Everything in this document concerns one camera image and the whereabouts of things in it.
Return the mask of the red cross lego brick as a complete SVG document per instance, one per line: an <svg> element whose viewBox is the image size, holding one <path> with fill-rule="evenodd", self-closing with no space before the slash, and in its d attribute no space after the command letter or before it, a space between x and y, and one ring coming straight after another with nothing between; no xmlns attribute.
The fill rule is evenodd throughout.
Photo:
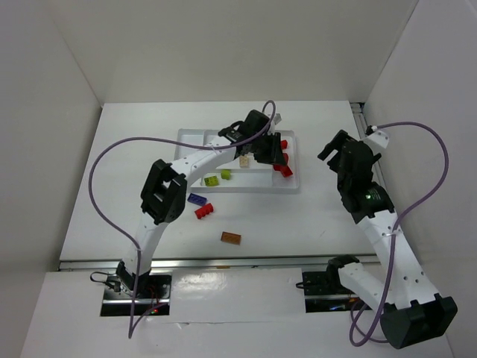
<svg viewBox="0 0 477 358"><path fill-rule="evenodd" d="M287 153L284 153L283 157L285 158L285 165L283 166L283 165L275 164L273 165L273 169L276 172L280 172L284 178L289 178L293 175L293 171L288 165L289 156Z"/></svg>

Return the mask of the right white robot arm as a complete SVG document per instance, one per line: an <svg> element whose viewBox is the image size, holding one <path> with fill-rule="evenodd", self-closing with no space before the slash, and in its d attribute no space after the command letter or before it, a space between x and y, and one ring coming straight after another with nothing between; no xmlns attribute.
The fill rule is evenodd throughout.
<svg viewBox="0 0 477 358"><path fill-rule="evenodd" d="M400 222L402 216L386 190L373 179L373 165L388 146L388 136L371 129L361 140L339 131L318 158L337 175L345 210L364 232L386 270L380 282L357 257L341 255L328 262L334 287L355 293L377 315L388 343L401 349L442 336L458 308L442 296L419 264Z"/></svg>

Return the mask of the purple lego brick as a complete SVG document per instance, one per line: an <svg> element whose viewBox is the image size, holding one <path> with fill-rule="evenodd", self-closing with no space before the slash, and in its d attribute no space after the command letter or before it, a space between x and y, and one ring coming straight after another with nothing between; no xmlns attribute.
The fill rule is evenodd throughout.
<svg viewBox="0 0 477 358"><path fill-rule="evenodd" d="M187 201L191 204L195 204L195 205L198 205L200 207L203 207L207 204L208 199L201 196L201 195L190 193L189 197L187 198Z"/></svg>

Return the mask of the red ridged lego brick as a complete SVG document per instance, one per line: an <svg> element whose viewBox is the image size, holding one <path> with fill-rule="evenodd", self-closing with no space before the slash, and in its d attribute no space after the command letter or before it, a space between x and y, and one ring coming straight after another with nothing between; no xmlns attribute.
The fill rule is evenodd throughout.
<svg viewBox="0 0 477 358"><path fill-rule="evenodd" d="M205 216L208 216L209 214L211 214L213 212L214 212L213 205L211 203L207 203L204 206L199 207L198 209L196 209L195 215L196 215L197 219L202 219Z"/></svg>

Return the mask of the tan lego plate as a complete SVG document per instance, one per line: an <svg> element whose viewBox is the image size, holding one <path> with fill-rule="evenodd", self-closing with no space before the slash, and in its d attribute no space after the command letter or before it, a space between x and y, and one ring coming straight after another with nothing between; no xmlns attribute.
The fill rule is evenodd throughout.
<svg viewBox="0 0 477 358"><path fill-rule="evenodd" d="M239 158L239 166L242 169L246 169L250 166L249 158L248 156L240 156Z"/></svg>

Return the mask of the brown lego plate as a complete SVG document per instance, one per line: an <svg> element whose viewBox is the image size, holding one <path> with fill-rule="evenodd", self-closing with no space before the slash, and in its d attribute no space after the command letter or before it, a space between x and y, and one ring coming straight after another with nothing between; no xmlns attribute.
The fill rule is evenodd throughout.
<svg viewBox="0 0 477 358"><path fill-rule="evenodd" d="M237 233L223 232L221 234L221 241L231 244L231 245L240 245L241 244L241 235Z"/></svg>

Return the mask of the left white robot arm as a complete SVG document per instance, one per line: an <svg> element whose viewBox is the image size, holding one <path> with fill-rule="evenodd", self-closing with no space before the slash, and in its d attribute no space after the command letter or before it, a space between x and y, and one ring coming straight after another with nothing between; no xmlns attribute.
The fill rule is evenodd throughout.
<svg viewBox="0 0 477 358"><path fill-rule="evenodd" d="M116 274L131 292L147 285L151 262L160 238L169 224L177 220L186 206L189 187L212 170L252 154L255 161L284 165L280 133L275 131L276 111L266 115L251 110L246 119L221 129L203 145L170 163L153 163L140 198L142 216L130 250L123 256Z"/></svg>

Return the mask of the green lego brick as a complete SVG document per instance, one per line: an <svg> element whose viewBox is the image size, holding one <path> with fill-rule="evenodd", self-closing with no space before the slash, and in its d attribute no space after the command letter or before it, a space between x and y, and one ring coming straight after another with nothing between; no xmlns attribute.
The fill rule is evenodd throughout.
<svg viewBox="0 0 477 358"><path fill-rule="evenodd" d="M232 172L230 169L222 169L221 170L221 178L223 180L230 180L232 177Z"/></svg>
<svg viewBox="0 0 477 358"><path fill-rule="evenodd" d="M220 181L216 175L205 177L203 183L207 187L215 187L220 185Z"/></svg>

